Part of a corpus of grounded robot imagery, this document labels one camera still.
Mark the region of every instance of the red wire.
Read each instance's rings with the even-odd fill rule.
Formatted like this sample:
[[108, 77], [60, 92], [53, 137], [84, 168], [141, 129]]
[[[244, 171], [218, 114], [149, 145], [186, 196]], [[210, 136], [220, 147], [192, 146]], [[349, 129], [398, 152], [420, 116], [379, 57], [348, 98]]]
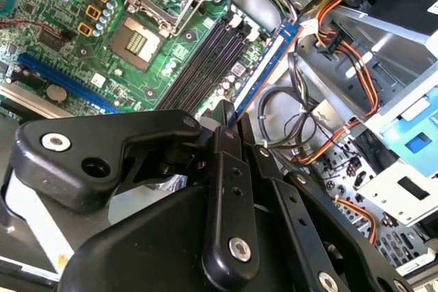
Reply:
[[58, 37], [61, 37], [61, 33], [54, 28], [52, 28], [50, 25], [42, 23], [42, 22], [32, 22], [32, 21], [8, 21], [8, 22], [0, 22], [0, 27], [7, 27], [10, 25], [36, 25], [39, 27], [42, 27], [46, 30], [49, 30], [50, 32], [54, 33]]

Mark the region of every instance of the orange wire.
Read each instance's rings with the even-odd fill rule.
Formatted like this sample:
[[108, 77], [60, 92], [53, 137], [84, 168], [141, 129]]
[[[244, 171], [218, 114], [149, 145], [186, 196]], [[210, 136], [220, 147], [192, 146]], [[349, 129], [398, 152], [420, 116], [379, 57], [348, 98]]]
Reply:
[[378, 226], [377, 226], [377, 221], [373, 217], [373, 215], [371, 213], [369, 213], [368, 211], [362, 209], [361, 207], [358, 207], [355, 204], [349, 203], [349, 201], [338, 199], [337, 202], [344, 205], [345, 207], [352, 209], [353, 211], [357, 212], [358, 214], [362, 215], [363, 217], [366, 217], [370, 221], [370, 223], [372, 225], [372, 232], [370, 233], [370, 243], [375, 244], [376, 240], [377, 240], [377, 227]]

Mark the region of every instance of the chip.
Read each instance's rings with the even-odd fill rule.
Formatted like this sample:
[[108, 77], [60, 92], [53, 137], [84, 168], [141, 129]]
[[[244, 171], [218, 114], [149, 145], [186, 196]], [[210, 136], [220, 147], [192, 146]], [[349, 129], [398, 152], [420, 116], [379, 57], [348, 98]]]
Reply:
[[9, 44], [8, 53], [11, 55], [16, 53], [16, 46], [14, 44]]
[[64, 46], [64, 41], [62, 38], [55, 34], [52, 34], [46, 29], [41, 29], [40, 35], [38, 36], [38, 41], [46, 46], [50, 47], [54, 51], [60, 51]]
[[240, 62], [237, 62], [234, 64], [233, 68], [231, 69], [231, 72], [240, 77], [243, 75], [246, 71], [246, 67], [243, 66]]
[[71, 11], [73, 14], [77, 14], [77, 13], [79, 13], [79, 8], [76, 7], [76, 6], [71, 6], [71, 7], [70, 7], [70, 11]]
[[25, 12], [28, 14], [33, 14], [34, 13], [34, 6], [32, 6], [30, 3], [27, 3], [25, 5]]
[[136, 68], [146, 70], [160, 50], [159, 35], [128, 16], [114, 34], [109, 48]]
[[6, 73], [8, 71], [9, 65], [0, 62], [0, 73]]

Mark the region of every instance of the screw hole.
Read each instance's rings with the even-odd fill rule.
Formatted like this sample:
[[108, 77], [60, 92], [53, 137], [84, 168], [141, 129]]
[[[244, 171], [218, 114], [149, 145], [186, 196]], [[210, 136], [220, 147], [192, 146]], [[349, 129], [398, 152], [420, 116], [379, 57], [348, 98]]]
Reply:
[[237, 168], [233, 168], [233, 173], [234, 173], [236, 176], [241, 176], [241, 175], [242, 175], [242, 172], [241, 172], [239, 169], [237, 169]]
[[88, 157], [83, 160], [82, 170], [94, 178], [105, 178], [111, 173], [110, 165], [98, 157]]
[[240, 190], [240, 188], [238, 188], [238, 187], [233, 187], [233, 192], [234, 192], [234, 194], [235, 195], [237, 195], [237, 196], [242, 196], [242, 195], [244, 195], [244, 193]]

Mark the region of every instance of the expansion card slot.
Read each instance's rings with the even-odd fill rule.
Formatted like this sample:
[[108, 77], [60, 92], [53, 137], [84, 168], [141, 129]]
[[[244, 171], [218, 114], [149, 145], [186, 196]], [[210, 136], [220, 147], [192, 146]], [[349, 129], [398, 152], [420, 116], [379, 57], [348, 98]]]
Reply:
[[185, 68], [180, 72], [175, 82], [167, 91], [166, 95], [159, 102], [156, 109], [172, 109], [175, 108], [175, 104], [187, 95], [187, 88], [191, 82], [197, 79], [203, 78], [203, 73], [200, 68], [214, 55], [214, 50], [218, 44], [223, 42], [224, 38], [229, 33], [227, 27], [233, 19], [232, 13], [228, 13], [222, 17], [210, 31], [202, 45], [198, 47], [198, 50], [193, 54]]
[[2, 83], [0, 85], [0, 95], [15, 103], [31, 110], [34, 113], [47, 119], [70, 118], [74, 115], [50, 104], [39, 96], [28, 92], [19, 85], [13, 83]]
[[80, 83], [75, 80], [67, 77], [60, 71], [51, 68], [50, 66], [43, 64], [40, 60], [31, 56], [30, 54], [24, 53], [18, 56], [17, 61], [25, 66], [26, 68], [30, 68], [35, 72], [38, 72], [42, 77], [48, 79], [49, 81], [63, 87], [64, 89], [76, 94], [82, 99], [89, 101], [102, 109], [110, 111], [112, 113], [117, 113], [118, 111], [112, 107], [104, 98], [95, 94], [92, 90], [83, 87]]

